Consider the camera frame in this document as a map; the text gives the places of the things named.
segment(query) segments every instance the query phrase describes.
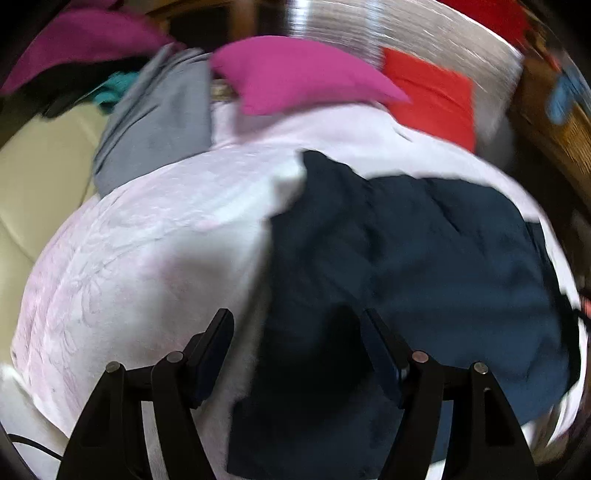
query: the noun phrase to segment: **pink fabric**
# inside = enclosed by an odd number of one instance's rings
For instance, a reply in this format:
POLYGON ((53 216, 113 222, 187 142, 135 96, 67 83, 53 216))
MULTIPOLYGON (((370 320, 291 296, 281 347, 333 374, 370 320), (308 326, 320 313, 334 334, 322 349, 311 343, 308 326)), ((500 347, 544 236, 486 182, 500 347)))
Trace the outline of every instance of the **pink fabric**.
POLYGON ((211 65, 238 92, 246 115, 315 103, 408 102, 407 95, 369 63, 311 40, 247 38, 217 50, 211 65))
POLYGON ((56 65, 152 57, 173 42, 140 15, 102 8, 67 9, 31 42, 0 87, 0 95, 13 93, 56 65))
MULTIPOLYGON (((116 359, 128 369, 152 365, 183 348, 225 306, 235 316, 235 340, 212 397, 194 419, 217 479, 236 480, 225 471, 232 409, 248 394, 268 311, 267 296, 253 290, 266 284, 261 276, 266 278, 271 248, 268 218, 301 191, 302 149, 325 152, 364 178, 463 178, 498 189, 524 218, 541 222, 560 289, 578 306, 569 265, 539 205, 517 182, 466 150, 398 125, 369 105, 261 118, 242 115, 235 103, 220 103, 212 117, 211 152, 130 181, 100 202, 96 196, 88 200, 33 267, 12 341, 13 362, 35 406, 66 434, 107 362, 116 359)), ((577 414, 586 345, 579 322, 580 379, 556 406, 554 437, 577 414)), ((8 400, 2 393, 3 406, 8 400)), ((165 480, 149 418, 152 475, 165 480)), ((531 422, 525 437, 531 441, 547 427, 544 419, 531 422)), ((442 471, 441 462, 434 464, 427 480, 439 480, 442 471)))

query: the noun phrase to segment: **beige leather couch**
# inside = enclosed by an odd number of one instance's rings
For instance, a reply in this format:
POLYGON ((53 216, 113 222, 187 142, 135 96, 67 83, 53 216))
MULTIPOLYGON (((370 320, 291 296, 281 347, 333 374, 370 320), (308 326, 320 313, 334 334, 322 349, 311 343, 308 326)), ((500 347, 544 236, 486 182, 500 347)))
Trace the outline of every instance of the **beige leather couch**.
MULTIPOLYGON (((0 136, 22 108, 0 113, 0 136)), ((28 275, 46 243, 94 194, 90 166, 107 117, 79 105, 54 120, 33 117, 0 149, 0 362, 10 343, 28 275)))

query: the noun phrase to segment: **dark blue towel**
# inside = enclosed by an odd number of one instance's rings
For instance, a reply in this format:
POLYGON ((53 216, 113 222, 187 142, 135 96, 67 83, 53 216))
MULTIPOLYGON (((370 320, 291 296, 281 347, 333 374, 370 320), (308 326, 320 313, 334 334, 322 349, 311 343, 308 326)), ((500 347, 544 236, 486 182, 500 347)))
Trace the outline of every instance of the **dark blue towel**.
MULTIPOLYGON (((228 472, 378 477, 402 411, 363 348, 368 307, 442 364, 485 362, 522 424, 560 400, 579 374, 578 332, 540 225, 463 180, 365 180, 318 152, 304 164, 303 194, 272 219, 272 303, 228 472)), ((433 460, 450 423, 446 403, 433 460)))

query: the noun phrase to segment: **silver bolt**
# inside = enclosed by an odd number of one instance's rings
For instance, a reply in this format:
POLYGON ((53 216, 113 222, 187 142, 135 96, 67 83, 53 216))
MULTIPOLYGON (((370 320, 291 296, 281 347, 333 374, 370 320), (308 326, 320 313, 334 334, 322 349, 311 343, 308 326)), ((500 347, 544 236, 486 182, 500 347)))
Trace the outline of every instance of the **silver bolt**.
POLYGON ((172 364, 177 364, 179 363, 181 360, 183 359, 183 353, 182 352, 170 352, 167 356, 166 356, 166 360, 172 364))
POLYGON ((413 352, 413 360, 416 363, 424 364, 429 360, 429 356, 421 350, 415 350, 413 352))
POLYGON ((476 370, 478 373, 482 375, 488 373, 488 367, 486 366, 486 364, 483 364, 482 362, 476 362, 474 364, 474 370, 476 370))
POLYGON ((107 366, 105 367, 105 371, 108 374, 112 374, 112 373, 115 373, 119 369, 120 366, 121 366, 121 364, 119 362, 109 362, 107 364, 107 366))

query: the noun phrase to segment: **white fabric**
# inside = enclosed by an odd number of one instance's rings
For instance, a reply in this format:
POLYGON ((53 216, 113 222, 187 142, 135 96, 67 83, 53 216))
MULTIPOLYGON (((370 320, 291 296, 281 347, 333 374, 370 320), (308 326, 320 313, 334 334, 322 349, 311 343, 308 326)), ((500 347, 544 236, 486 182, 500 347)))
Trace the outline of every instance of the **white fabric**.
MULTIPOLYGON (((153 364, 228 307, 236 318, 235 340, 212 398, 194 417, 217 478, 232 477, 224 470, 230 408, 248 389, 265 314, 260 279, 271 239, 267 219, 288 208, 303 184, 302 148, 364 177, 407 173, 493 186, 524 218, 541 222, 560 287, 578 306, 568 264, 540 207, 515 181, 460 147, 361 104, 265 118, 244 117, 235 104, 218 105, 214 126, 211 152, 86 205, 34 267, 13 360, 35 405, 66 434, 108 361, 127 368, 153 364)), ((581 377, 557 406, 555 437, 572 424, 582 396, 582 324, 579 332, 581 377)), ((524 427, 528 441, 538 427, 524 427)), ((154 478, 165 478, 149 419, 147 430, 154 478)), ((440 476, 437 468, 430 479, 440 476)))
MULTIPOLYGON (((66 436, 39 413, 20 375, 7 364, 0 364, 0 421, 7 433, 34 440, 59 455, 64 453, 66 436)), ((39 480, 56 477, 58 460, 28 445, 15 446, 39 480)))

